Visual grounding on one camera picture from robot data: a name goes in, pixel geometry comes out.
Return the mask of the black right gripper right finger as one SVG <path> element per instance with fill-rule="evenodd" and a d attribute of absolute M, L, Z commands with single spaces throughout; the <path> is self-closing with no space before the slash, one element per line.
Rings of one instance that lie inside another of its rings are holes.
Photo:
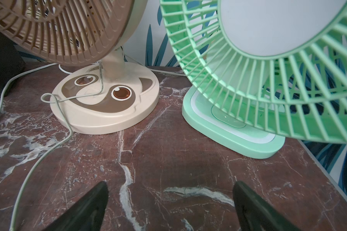
<path fill-rule="evenodd" d="M 233 200 L 242 231 L 299 231 L 246 183 L 233 187 Z"/>

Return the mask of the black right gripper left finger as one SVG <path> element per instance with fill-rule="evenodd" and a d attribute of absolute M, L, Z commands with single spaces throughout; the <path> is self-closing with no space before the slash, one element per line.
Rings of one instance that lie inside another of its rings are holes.
<path fill-rule="evenodd" d="M 109 200 L 108 186 L 99 182 L 63 215 L 48 225 L 46 231 L 99 231 Z"/>

